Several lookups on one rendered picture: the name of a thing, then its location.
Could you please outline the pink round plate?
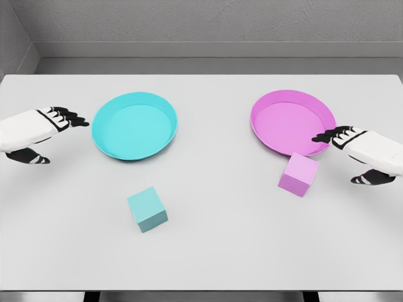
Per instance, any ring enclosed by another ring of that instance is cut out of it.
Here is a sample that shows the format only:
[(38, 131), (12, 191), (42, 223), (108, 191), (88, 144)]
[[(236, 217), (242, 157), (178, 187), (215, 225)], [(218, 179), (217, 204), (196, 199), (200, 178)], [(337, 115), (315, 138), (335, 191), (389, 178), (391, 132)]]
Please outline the pink round plate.
[(313, 142), (316, 135), (336, 127), (331, 110), (316, 97), (302, 91), (278, 90), (260, 97), (250, 114), (257, 138), (272, 151), (306, 157), (328, 148)]

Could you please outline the white table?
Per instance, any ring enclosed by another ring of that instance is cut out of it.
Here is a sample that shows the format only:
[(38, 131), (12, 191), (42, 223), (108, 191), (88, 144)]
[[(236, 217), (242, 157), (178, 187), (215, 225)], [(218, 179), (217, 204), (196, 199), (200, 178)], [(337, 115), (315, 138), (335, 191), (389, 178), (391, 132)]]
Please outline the white table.
[[(92, 120), (147, 91), (178, 130), (138, 162), (105, 156), (81, 127), (35, 146), (48, 165), (0, 156), (0, 291), (403, 290), (403, 180), (354, 185), (365, 166), (331, 147), (304, 197), (280, 189), (287, 159), (250, 126), (279, 89), (403, 142), (396, 75), (6, 75), (0, 118), (63, 106)], [(152, 186), (168, 221), (142, 233), (127, 198)]]

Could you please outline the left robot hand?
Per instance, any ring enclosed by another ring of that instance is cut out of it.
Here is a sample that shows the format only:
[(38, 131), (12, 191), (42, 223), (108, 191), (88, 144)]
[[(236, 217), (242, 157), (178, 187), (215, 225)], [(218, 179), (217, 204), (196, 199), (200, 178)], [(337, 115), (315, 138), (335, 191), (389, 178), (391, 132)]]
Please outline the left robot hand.
[(25, 111), (0, 121), (0, 153), (23, 164), (49, 164), (48, 158), (30, 146), (79, 126), (87, 127), (89, 123), (67, 108), (53, 106)]

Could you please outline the pink cube block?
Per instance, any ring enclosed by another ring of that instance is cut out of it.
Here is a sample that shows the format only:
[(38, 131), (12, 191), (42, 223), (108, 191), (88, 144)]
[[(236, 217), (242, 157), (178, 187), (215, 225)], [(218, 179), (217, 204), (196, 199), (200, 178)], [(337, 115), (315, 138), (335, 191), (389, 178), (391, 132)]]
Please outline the pink cube block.
[(293, 153), (281, 175), (278, 187), (304, 197), (313, 183), (319, 163), (308, 157)]

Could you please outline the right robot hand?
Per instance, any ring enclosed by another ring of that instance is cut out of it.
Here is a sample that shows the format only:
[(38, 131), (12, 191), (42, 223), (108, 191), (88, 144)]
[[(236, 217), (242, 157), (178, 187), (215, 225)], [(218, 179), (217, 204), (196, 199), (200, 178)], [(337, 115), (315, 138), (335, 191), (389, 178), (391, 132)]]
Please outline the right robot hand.
[(370, 167), (365, 173), (351, 178), (353, 184), (377, 186), (403, 177), (403, 144), (375, 131), (338, 126), (317, 134), (312, 141), (332, 145)]

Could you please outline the cyan cube block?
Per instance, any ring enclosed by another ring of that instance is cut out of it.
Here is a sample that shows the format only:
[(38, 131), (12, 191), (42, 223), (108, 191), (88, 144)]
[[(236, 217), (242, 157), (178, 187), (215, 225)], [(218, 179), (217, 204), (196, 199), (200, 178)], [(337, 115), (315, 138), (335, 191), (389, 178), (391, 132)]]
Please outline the cyan cube block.
[(168, 221), (166, 209), (154, 186), (127, 198), (127, 201), (142, 233)]

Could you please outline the cyan round plate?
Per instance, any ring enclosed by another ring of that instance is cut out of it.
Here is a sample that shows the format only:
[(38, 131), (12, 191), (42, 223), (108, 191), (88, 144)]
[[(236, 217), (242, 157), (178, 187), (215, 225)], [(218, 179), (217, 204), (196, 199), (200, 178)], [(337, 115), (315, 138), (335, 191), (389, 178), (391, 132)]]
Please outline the cyan round plate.
[(105, 103), (91, 125), (94, 144), (120, 160), (142, 160), (162, 151), (178, 128), (176, 110), (149, 92), (122, 94)]

